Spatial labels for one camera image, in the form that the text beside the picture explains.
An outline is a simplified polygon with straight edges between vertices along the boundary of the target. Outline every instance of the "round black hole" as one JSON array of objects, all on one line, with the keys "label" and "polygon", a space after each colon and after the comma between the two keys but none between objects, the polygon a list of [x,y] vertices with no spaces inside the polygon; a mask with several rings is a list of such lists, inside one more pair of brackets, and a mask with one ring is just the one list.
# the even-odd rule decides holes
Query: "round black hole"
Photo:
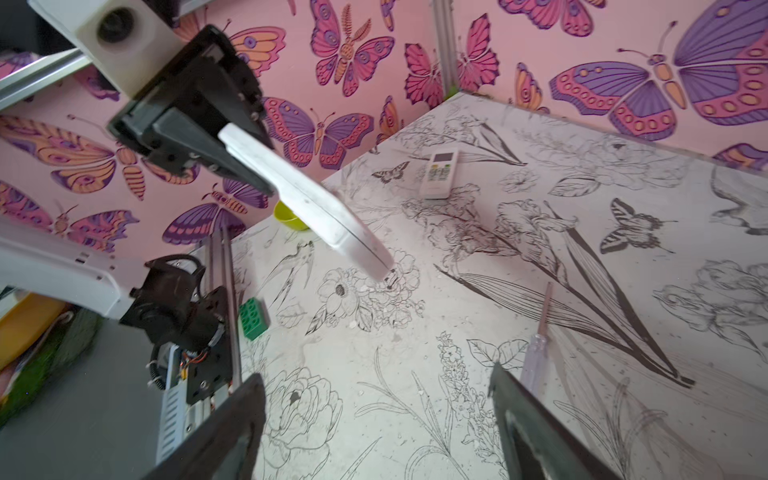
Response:
[{"label": "round black hole", "polygon": [[134,15],[124,7],[107,13],[98,27],[98,37],[107,43],[125,40],[134,30]]}]

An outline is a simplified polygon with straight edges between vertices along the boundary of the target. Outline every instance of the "gray floor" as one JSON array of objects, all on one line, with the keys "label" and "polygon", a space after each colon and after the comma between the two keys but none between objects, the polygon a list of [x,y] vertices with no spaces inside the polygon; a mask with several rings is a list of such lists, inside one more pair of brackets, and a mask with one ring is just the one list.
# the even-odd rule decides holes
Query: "gray floor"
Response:
[{"label": "gray floor", "polygon": [[144,332],[105,322],[90,355],[0,429],[0,477],[122,480],[154,466],[161,393]]}]

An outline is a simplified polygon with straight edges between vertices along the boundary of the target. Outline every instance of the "white remote control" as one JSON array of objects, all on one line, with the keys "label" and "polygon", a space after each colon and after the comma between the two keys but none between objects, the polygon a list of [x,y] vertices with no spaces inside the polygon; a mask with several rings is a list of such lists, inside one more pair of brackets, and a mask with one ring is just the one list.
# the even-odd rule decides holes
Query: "white remote control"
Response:
[{"label": "white remote control", "polygon": [[425,199],[448,198],[458,163],[458,150],[444,150],[432,154],[422,180],[419,196]]}]

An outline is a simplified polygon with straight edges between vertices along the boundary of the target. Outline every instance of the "floral tablecloth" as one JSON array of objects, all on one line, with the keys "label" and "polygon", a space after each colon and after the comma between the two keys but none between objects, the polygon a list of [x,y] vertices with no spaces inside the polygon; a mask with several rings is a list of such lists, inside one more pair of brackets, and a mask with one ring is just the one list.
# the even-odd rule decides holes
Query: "floral tablecloth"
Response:
[{"label": "floral tablecloth", "polygon": [[[458,148],[451,197],[429,155]],[[768,179],[459,95],[333,175],[392,250],[374,282],[312,232],[235,244],[255,478],[506,478],[490,400],[547,282],[541,401],[622,478],[768,478]]]}]

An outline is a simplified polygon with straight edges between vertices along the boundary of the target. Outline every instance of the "green lego block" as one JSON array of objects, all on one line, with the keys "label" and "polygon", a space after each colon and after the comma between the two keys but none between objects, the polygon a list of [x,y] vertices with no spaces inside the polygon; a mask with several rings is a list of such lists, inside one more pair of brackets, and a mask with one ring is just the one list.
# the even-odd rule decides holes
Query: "green lego block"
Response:
[{"label": "green lego block", "polygon": [[253,297],[240,305],[240,321],[243,324],[243,333],[248,340],[266,332],[266,321],[261,311],[261,305]]}]

